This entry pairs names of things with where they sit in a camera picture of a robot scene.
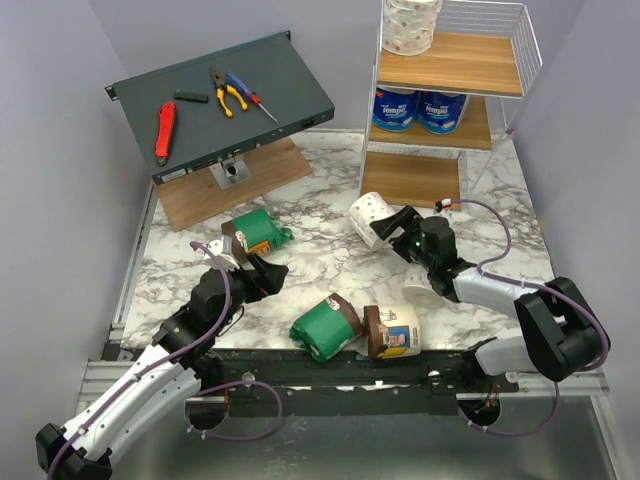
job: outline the marble countertop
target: marble countertop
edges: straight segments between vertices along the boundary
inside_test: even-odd
[[[365,305],[406,303],[400,289],[408,268],[393,251],[371,252],[347,224],[344,213],[358,198],[363,136],[355,133],[305,132],[293,140],[313,173],[251,202],[181,232],[173,232],[162,205],[153,216],[142,265],[126,318],[121,346],[148,345],[159,324],[188,301],[191,289],[208,269],[191,240],[208,242],[220,225],[258,207],[276,210],[295,240],[265,256],[285,264],[290,273],[282,292],[247,305],[244,318],[216,344],[219,348],[293,348],[291,324],[330,293],[350,301],[360,315]],[[514,248],[491,270],[515,278],[553,278],[549,256],[535,218],[520,164],[510,141],[486,164],[487,154],[467,158],[467,175],[480,175],[472,197],[497,206],[511,227]],[[421,209],[429,215],[428,209]],[[477,207],[452,213],[458,251],[478,262],[504,248],[498,221]],[[460,349],[490,336],[519,334],[515,319],[467,304],[442,301],[438,308],[416,308],[426,349]]]

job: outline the blue screwdriver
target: blue screwdriver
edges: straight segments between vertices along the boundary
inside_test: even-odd
[[[240,90],[242,92],[242,94],[245,97],[247,97],[247,100],[249,100],[254,105],[259,106],[262,110],[264,110],[264,113],[266,113],[267,115],[269,115],[271,117],[271,119],[274,122],[278,123],[278,121],[276,120],[276,117],[271,115],[269,113],[269,110],[264,108],[264,105],[262,105],[262,100],[260,100],[260,97],[258,97],[256,92],[251,91],[251,89],[249,87],[247,87],[247,84],[244,83],[242,80],[240,80],[240,77],[238,77],[233,72],[227,72],[226,77],[227,77],[227,82],[229,82],[231,85],[233,85],[236,88],[236,90]]]

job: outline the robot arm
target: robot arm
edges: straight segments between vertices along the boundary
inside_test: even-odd
[[[161,362],[203,338],[221,317],[226,297],[223,274],[212,268],[192,290],[189,303],[162,323],[153,344],[104,395],[62,427],[48,424],[40,430],[36,447],[38,461],[46,472],[67,445],[48,478],[108,480],[111,466],[151,425],[198,391],[225,383],[218,359],[208,355],[216,336],[241,305],[277,294],[288,268],[250,254],[248,260],[254,269],[244,270],[231,254],[228,237],[214,240],[209,247],[228,270],[231,290],[230,308],[216,332],[173,361]],[[146,366],[156,363],[140,374]],[[91,426],[84,428],[89,419]]]
[[[422,218],[412,207],[405,207],[370,226],[382,240],[389,240],[404,260],[427,270],[429,283],[438,295],[518,319],[522,337],[494,339],[474,347],[475,359],[485,374],[538,371],[559,382],[602,353],[597,331],[580,311],[547,291],[526,287],[528,282],[515,286],[488,278],[475,264],[460,258],[446,218]],[[591,312],[571,280],[559,277],[546,286]]]

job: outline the gray wall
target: gray wall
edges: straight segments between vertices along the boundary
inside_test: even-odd
[[[588,0],[515,134],[556,271],[580,285],[611,335],[605,370],[631,452],[640,451],[638,25],[637,0]]]
[[[129,75],[291,30],[294,47],[336,106],[335,119],[323,127],[365,128],[382,2],[90,0],[90,4]]]
[[[44,478],[34,436],[75,411],[106,338],[148,185],[126,76],[84,0],[0,15],[0,478]]]

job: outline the yellow pliers handle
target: yellow pliers handle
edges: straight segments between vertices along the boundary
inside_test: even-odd
[[[233,88],[231,85],[227,85],[227,92],[238,99],[238,101],[240,102],[240,106],[242,107],[242,110],[247,110],[249,108],[249,105],[247,105],[247,102],[244,101],[244,98],[242,98],[242,95],[240,95],[238,91],[235,88]],[[233,112],[227,106],[227,103],[224,100],[224,90],[222,88],[218,87],[216,89],[216,97],[218,98],[218,104],[220,105],[220,108],[222,109],[224,114],[229,118],[233,117]]]
[[[247,102],[244,101],[244,98],[242,98],[242,95],[238,93],[238,91],[235,89],[233,85],[229,85],[227,83],[227,92],[229,92],[231,95],[233,95],[238,99],[238,101],[240,102],[240,106],[242,107],[243,110],[246,111],[249,109],[249,105],[247,105]]]

